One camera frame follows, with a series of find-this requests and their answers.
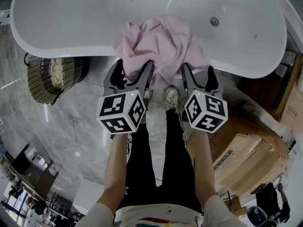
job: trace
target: bathtub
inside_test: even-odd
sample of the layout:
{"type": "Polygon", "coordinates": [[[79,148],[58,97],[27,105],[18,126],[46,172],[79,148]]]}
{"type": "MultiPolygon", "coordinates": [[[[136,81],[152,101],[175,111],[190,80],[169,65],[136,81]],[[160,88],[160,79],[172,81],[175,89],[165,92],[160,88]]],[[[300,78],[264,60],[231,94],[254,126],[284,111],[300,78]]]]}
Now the bathtub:
{"type": "Polygon", "coordinates": [[[271,73],[285,51],[277,0],[13,0],[10,22],[17,43],[35,56],[111,56],[121,25],[158,15],[187,21],[212,65],[240,76],[271,73]]]}

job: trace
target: gray marble floor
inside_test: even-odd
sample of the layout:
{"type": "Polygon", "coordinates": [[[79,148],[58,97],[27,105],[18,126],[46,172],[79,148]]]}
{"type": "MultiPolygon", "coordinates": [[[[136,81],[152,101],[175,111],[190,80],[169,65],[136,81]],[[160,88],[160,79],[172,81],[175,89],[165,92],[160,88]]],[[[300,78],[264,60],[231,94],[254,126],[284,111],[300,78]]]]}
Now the gray marble floor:
{"type": "MultiPolygon", "coordinates": [[[[0,26],[0,136],[8,152],[16,157],[28,143],[54,161],[59,176],[53,191],[73,199],[80,179],[102,183],[109,154],[110,138],[95,119],[97,101],[104,93],[103,80],[116,57],[93,57],[85,79],[64,93],[54,106],[38,104],[27,85],[23,51],[9,26],[0,26]]],[[[239,77],[217,72],[224,85],[223,97],[230,105],[246,106],[268,126],[291,141],[288,129],[236,88],[239,77]]],[[[205,83],[206,74],[197,75],[205,83]]],[[[181,80],[173,84],[186,98],[181,80]]],[[[163,91],[155,91],[147,113],[147,127],[155,177],[162,179],[165,158],[166,120],[163,91]]]]}

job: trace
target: wicker basket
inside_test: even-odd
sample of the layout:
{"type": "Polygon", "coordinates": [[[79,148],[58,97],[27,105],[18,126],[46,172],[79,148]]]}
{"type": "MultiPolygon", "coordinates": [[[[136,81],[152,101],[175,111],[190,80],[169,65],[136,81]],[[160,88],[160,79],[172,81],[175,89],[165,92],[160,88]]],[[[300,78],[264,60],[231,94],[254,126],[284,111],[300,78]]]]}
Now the wicker basket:
{"type": "Polygon", "coordinates": [[[42,104],[53,105],[59,96],[77,82],[83,80],[89,70],[87,57],[62,58],[63,87],[52,85],[49,67],[52,59],[31,56],[26,63],[27,81],[33,98],[42,104]]]}

